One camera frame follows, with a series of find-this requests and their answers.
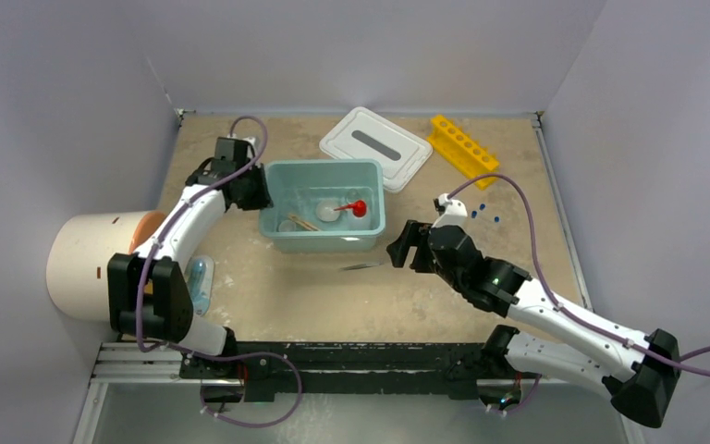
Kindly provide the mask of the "white squeeze bottle red nozzle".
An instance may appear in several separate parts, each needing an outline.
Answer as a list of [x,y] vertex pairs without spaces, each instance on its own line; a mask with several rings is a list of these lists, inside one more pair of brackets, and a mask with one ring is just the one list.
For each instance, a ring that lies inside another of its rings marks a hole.
[[364,200],[353,201],[336,207],[335,212],[345,216],[345,228],[350,231],[373,229],[373,209]]

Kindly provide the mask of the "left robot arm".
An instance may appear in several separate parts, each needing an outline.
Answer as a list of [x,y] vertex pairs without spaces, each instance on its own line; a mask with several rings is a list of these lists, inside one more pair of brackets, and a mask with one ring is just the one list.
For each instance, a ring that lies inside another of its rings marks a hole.
[[238,369],[239,354],[227,344],[226,327],[193,306],[184,272],[210,229],[232,206],[262,210],[272,204],[258,139],[217,139],[214,155],[185,180],[169,216],[132,253],[115,253],[106,268],[110,327],[139,339],[157,339],[202,354],[214,377]]

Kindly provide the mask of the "wooden stick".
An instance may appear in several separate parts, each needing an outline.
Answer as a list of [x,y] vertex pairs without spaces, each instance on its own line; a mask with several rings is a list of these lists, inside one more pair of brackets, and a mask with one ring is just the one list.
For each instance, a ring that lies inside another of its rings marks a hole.
[[288,214],[288,220],[292,221],[295,223],[297,226],[301,227],[304,230],[307,231],[320,231],[320,229],[312,224],[311,222],[301,218],[300,216],[294,214],[294,213],[289,213]]

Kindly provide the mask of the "white cylinder orange end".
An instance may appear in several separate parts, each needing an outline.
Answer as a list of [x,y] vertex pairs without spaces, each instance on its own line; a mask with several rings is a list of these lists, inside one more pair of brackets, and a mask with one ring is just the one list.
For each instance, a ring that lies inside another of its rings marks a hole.
[[164,220],[165,213],[156,210],[70,218],[58,231],[46,264],[46,287],[55,307],[74,319],[107,323],[109,260],[116,253],[132,253]]

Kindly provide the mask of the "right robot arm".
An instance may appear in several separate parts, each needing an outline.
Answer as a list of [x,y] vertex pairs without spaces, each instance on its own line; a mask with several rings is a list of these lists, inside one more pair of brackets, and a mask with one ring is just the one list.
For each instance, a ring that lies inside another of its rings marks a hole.
[[660,427],[680,378],[675,336],[609,321],[546,293],[539,278],[517,265],[482,254],[460,227],[434,228],[410,220],[386,252],[392,266],[435,274],[473,307],[535,327],[554,342],[499,327],[482,352],[493,376],[509,371],[542,374],[607,398],[623,416]]

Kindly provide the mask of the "white bin lid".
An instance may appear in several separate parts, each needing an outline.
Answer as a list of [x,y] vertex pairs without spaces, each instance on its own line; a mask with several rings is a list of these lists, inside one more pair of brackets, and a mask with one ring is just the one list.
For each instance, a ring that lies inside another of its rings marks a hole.
[[335,159],[371,159],[383,172],[386,191],[403,191],[430,158],[429,142],[375,112],[351,109],[319,141],[319,148]]

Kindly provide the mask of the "black base frame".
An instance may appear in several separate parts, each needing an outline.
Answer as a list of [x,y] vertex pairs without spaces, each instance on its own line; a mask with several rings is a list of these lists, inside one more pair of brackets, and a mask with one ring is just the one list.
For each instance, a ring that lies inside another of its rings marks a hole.
[[183,379],[243,384],[247,402],[279,393],[445,395],[478,400],[491,380],[513,386],[536,375],[512,368],[504,352],[511,328],[484,343],[235,341],[225,360],[193,354],[182,360]]

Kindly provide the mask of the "blue blister pack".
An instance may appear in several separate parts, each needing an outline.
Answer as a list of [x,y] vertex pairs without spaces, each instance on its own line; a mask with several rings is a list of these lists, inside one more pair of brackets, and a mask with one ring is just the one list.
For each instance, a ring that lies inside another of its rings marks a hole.
[[205,315],[211,303],[214,260],[207,255],[198,255],[190,259],[185,271],[187,287],[196,315]]

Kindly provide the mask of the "teal plastic bin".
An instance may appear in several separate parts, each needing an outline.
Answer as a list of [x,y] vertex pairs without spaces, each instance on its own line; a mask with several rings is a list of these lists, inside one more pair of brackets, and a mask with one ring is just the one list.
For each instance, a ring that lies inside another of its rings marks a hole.
[[265,168],[273,206],[258,227],[282,253],[356,253],[386,230],[383,171],[374,160],[285,160]]

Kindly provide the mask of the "yellow test tube rack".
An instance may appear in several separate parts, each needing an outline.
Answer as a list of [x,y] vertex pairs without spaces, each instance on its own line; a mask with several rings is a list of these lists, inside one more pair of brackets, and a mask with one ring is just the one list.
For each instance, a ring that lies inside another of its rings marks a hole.
[[442,115],[430,119],[431,133],[426,137],[432,148],[466,179],[496,173],[499,161],[487,148]]

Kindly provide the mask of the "small glass flask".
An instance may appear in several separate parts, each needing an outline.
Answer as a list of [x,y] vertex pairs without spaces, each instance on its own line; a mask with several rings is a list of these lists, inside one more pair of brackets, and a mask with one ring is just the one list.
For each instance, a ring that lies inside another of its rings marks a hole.
[[354,204],[362,199],[363,196],[359,189],[349,189],[346,191],[344,196],[344,205]]

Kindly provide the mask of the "white porcelain dish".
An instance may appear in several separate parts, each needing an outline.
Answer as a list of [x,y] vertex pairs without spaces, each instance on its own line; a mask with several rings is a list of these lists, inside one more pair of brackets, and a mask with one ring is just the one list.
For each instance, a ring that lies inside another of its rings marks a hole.
[[315,208],[315,215],[317,219],[322,222],[333,223],[340,217],[340,213],[337,208],[338,204],[335,200],[322,200]]

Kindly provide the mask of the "small white crucible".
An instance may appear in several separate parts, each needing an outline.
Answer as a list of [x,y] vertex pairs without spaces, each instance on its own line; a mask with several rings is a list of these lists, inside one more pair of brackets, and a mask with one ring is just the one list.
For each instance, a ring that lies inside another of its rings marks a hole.
[[277,231],[278,232],[294,232],[298,229],[297,224],[290,220],[290,219],[285,219],[282,222],[280,222],[277,226]]

